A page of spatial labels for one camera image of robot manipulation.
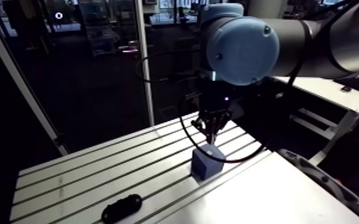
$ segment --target white table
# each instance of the white table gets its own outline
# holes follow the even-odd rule
[[[287,83],[289,80],[289,77],[273,78],[283,83]],[[348,131],[350,131],[357,124],[357,121],[359,121],[359,91],[352,89],[350,92],[343,92],[341,89],[344,87],[344,85],[329,79],[322,79],[318,77],[297,77],[293,83],[293,86],[313,96],[319,97],[325,101],[346,109],[345,115],[338,124],[335,124],[330,120],[327,120],[326,118],[304,108],[299,109],[299,112],[328,125],[329,128],[326,130],[322,130],[299,118],[298,116],[292,117],[295,122],[311,129],[312,131],[329,140],[328,144],[323,148],[323,150],[310,159],[311,163],[317,165],[326,157],[327,153],[334,146],[336,141]]]
[[[196,114],[185,116],[185,125]],[[197,142],[205,137],[189,128]],[[260,143],[228,122],[216,145],[229,159]],[[225,164],[214,177],[190,176],[193,147],[178,119],[22,170],[11,223],[101,223],[106,205],[129,194],[140,211],[120,223],[359,223],[277,153]]]

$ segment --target black wire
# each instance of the black wire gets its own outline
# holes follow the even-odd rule
[[[343,1],[340,1],[340,2],[338,2],[338,3],[336,3],[336,4],[334,4],[334,5],[331,5],[331,6],[329,6],[329,7],[323,8],[322,10],[319,10],[319,11],[314,12],[314,13],[312,13],[312,14],[306,15],[306,16],[302,17],[301,20],[311,20],[311,19],[314,18],[314,17],[317,17],[317,16],[322,15],[322,14],[324,14],[324,13],[327,13],[327,12],[329,12],[329,11],[336,10],[337,8],[339,8],[339,7],[343,6],[343,5],[349,4],[349,3],[351,3],[352,1],[354,1],[354,0],[343,0]]]
[[[252,154],[248,155],[248,156],[245,156],[243,158],[240,158],[240,159],[237,159],[237,160],[223,160],[221,158],[217,158],[217,157],[214,157],[212,155],[209,155],[207,152],[205,152],[202,148],[200,148],[198,146],[198,144],[193,140],[193,138],[191,137],[191,135],[188,133],[187,131],[187,128],[185,127],[184,125],[184,121],[182,119],[182,105],[183,103],[185,102],[185,98],[181,99],[181,101],[179,102],[178,104],[178,115],[179,115],[179,121],[181,123],[181,126],[182,126],[182,129],[184,130],[185,134],[187,135],[188,139],[192,142],[192,144],[205,156],[209,157],[210,159],[212,160],[215,160],[215,161],[218,161],[218,162],[221,162],[221,163],[241,163],[241,162],[244,162],[246,160],[250,160],[251,158],[254,158],[257,154],[259,154],[265,147],[266,147],[266,144],[262,144],[256,151],[254,151]]]
[[[159,52],[156,54],[151,54],[147,57],[144,57],[142,59],[140,59],[136,65],[135,65],[135,75],[138,79],[142,80],[143,82],[149,82],[149,83],[159,83],[159,82],[166,82],[169,80],[168,77],[164,77],[162,79],[157,79],[157,80],[148,80],[142,77],[142,75],[139,74],[139,66],[145,61],[148,60],[149,58],[152,57],[156,57],[156,56],[161,56],[161,55],[168,55],[168,54],[182,54],[182,53],[188,53],[188,52],[197,52],[199,51],[199,49],[186,49],[186,50],[177,50],[177,51],[165,51],[165,52]]]

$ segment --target metal frame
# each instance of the metal frame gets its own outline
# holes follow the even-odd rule
[[[36,97],[34,96],[32,90],[28,86],[24,77],[21,75],[20,71],[18,70],[16,64],[14,63],[13,59],[10,56],[10,53],[8,52],[5,46],[4,41],[1,38],[0,38],[0,58],[3,61],[4,65],[6,66],[14,82],[18,86],[19,90],[21,91],[22,95],[24,96],[25,100],[29,104],[30,108],[34,112],[36,118],[39,120],[39,122],[45,129],[46,133],[52,139],[53,143],[59,150],[60,154],[68,155],[68,152],[64,145],[57,145],[56,143],[56,139],[58,137],[57,131],[54,129],[49,119],[47,118],[47,115],[44,113],[43,109],[39,105]]]
[[[146,44],[146,32],[145,32],[145,21],[143,19],[143,5],[142,0],[135,0],[135,13],[137,15],[137,30],[139,37],[139,44],[141,50],[141,57],[147,57],[147,44]],[[149,62],[145,60],[142,63],[143,77],[147,80],[150,80],[149,73]],[[154,111],[153,111],[153,99],[151,96],[151,84],[144,82],[145,95],[146,95],[146,104],[147,104],[147,113],[149,116],[150,126],[154,126]]]

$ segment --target blue block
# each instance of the blue block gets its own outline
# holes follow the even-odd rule
[[[214,145],[203,145],[202,150],[210,155],[225,159],[225,155]],[[223,163],[212,160],[211,158],[203,155],[197,148],[192,151],[191,170],[192,173],[197,175],[201,180],[205,180],[222,170]]]

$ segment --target glass wall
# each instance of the glass wall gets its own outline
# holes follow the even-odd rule
[[[4,0],[0,18],[11,56],[69,151],[149,126],[134,75],[133,0]]]
[[[199,47],[199,10],[215,0],[158,0],[144,4],[144,18],[148,54]],[[151,58],[149,61],[151,79],[168,74],[193,74],[199,68],[199,53],[171,54]],[[196,92],[194,80],[177,83],[151,84],[154,116],[156,123],[178,117],[177,104],[187,94]],[[196,104],[189,103],[184,112],[196,111]]]

